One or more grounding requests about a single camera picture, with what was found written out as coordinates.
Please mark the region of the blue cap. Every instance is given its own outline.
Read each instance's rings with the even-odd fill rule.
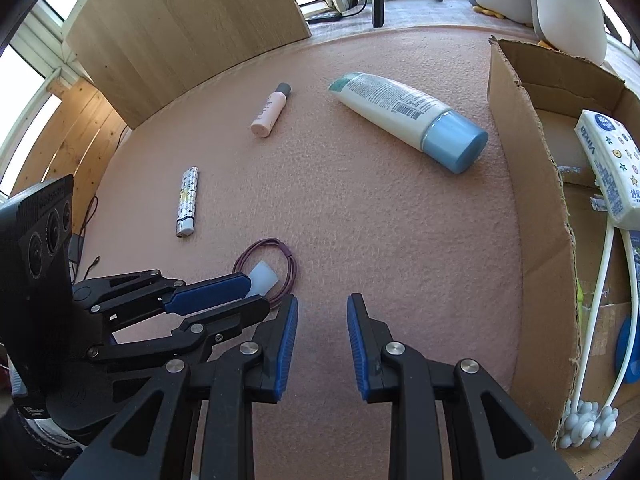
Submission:
[[[478,158],[488,138],[480,126],[450,110],[427,128],[422,151],[453,173],[462,173]]]

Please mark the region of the patterned lighter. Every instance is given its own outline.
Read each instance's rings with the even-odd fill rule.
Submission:
[[[175,235],[178,238],[193,233],[196,216],[196,190],[198,189],[198,168],[189,168],[182,176],[180,202],[178,203],[178,220],[175,223]]]

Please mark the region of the blue circular logo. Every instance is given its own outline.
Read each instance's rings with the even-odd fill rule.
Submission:
[[[611,121],[609,121],[609,118],[605,117],[604,115],[596,114],[595,119],[598,123],[598,126],[607,132],[611,132],[616,129]]]

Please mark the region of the metal screw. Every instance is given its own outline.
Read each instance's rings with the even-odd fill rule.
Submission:
[[[467,374],[475,374],[480,369],[480,365],[473,359],[462,359],[462,361],[460,361],[460,368]]]
[[[385,348],[386,348],[386,351],[389,352],[391,355],[404,354],[404,345],[402,343],[399,343],[398,341],[392,341],[391,343],[387,343]]]
[[[258,346],[258,343],[255,343],[254,341],[247,341],[246,343],[242,343],[240,345],[240,351],[244,355],[255,354],[259,349],[260,347]]]
[[[164,365],[166,371],[170,374],[177,374],[184,370],[184,361],[182,359],[171,359]]]

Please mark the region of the small pink bottle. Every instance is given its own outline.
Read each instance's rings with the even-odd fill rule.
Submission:
[[[271,129],[278,119],[280,112],[287,103],[287,97],[291,93],[291,86],[286,83],[280,83],[276,91],[269,96],[265,102],[262,111],[251,123],[251,131],[258,137],[268,137]]]

